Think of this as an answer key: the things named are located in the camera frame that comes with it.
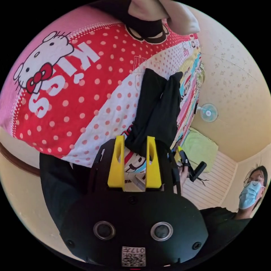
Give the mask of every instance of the wooden edge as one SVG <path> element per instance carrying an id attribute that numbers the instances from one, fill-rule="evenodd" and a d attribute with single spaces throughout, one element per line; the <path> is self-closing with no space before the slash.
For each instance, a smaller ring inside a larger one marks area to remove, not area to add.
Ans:
<path id="1" fill-rule="evenodd" d="M 36 175 L 38 177 L 40 177 L 40 170 L 37 169 L 36 167 L 30 166 L 27 163 L 21 161 L 20 159 L 18 159 L 16 156 L 14 156 L 13 154 L 11 154 L 4 146 L 3 144 L 0 142 L 0 153 L 8 160 L 10 161 L 12 164 L 14 164 L 15 166 L 17 166 L 18 168 Z"/>

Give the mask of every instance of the fan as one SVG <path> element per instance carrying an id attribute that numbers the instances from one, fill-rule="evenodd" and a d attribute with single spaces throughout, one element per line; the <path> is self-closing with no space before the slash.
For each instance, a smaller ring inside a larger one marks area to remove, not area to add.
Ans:
<path id="1" fill-rule="evenodd" d="M 213 104 L 204 104 L 203 106 L 198 106 L 197 109 L 200 110 L 201 118 L 206 122 L 213 122 L 218 117 L 217 108 Z"/>

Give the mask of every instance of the black cloth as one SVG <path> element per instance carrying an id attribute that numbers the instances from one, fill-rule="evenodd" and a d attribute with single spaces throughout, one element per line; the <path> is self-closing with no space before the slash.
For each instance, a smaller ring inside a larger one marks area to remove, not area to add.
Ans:
<path id="1" fill-rule="evenodd" d="M 155 37 L 163 31 L 162 20 L 143 21 L 128 14 L 131 0 L 99 0 L 89 5 L 108 13 L 134 29 L 141 37 Z"/>
<path id="2" fill-rule="evenodd" d="M 199 253 L 193 259 L 180 265 L 181 270 L 192 268 L 220 252 L 241 233 L 251 220 L 250 218 L 235 220 L 236 213 L 221 207 L 203 209 L 200 212 L 209 236 Z"/>
<path id="3" fill-rule="evenodd" d="M 151 69 L 145 70 L 135 121 L 125 140 L 130 151 L 146 157 L 147 136 L 170 148 L 178 130 L 182 76 L 182 72 L 177 72 L 167 80 Z"/>
<path id="4" fill-rule="evenodd" d="M 40 153 L 41 188 L 47 209 L 60 230 L 73 203 L 87 193 L 90 168 Z"/>

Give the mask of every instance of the surgical mask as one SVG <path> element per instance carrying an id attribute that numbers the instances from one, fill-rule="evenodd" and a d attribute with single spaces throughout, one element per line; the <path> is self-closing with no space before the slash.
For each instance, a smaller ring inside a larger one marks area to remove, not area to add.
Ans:
<path id="1" fill-rule="evenodd" d="M 247 187 L 243 189 L 239 196 L 239 209 L 247 209 L 251 207 L 259 198 L 257 195 L 263 187 L 259 182 L 257 185 L 253 185 L 253 182 L 250 182 Z"/>

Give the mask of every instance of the sticker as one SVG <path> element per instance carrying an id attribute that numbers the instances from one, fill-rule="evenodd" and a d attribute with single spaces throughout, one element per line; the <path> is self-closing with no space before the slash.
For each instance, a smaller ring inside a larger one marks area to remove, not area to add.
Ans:
<path id="1" fill-rule="evenodd" d="M 123 246 L 121 252 L 121 265 L 128 267 L 146 266 L 146 249 Z"/>

